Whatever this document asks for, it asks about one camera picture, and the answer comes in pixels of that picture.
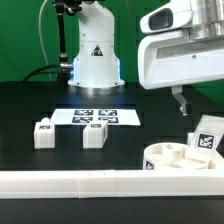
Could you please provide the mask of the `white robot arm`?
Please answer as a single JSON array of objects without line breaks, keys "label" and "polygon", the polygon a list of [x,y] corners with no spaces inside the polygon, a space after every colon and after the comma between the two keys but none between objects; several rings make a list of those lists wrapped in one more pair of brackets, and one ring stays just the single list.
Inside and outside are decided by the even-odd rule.
[{"label": "white robot arm", "polygon": [[[114,16],[103,0],[52,0],[59,26],[62,80],[87,94],[124,86],[114,53]],[[169,87],[183,114],[182,87],[224,79],[224,0],[170,0],[140,20],[138,80]]]}]

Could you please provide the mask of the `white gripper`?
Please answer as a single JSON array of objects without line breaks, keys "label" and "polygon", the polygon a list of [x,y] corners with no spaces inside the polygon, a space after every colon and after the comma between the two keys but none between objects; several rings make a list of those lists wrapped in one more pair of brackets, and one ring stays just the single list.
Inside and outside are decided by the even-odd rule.
[{"label": "white gripper", "polygon": [[224,78],[224,7],[160,7],[140,20],[138,76],[146,89],[172,87],[188,115],[182,85]]}]

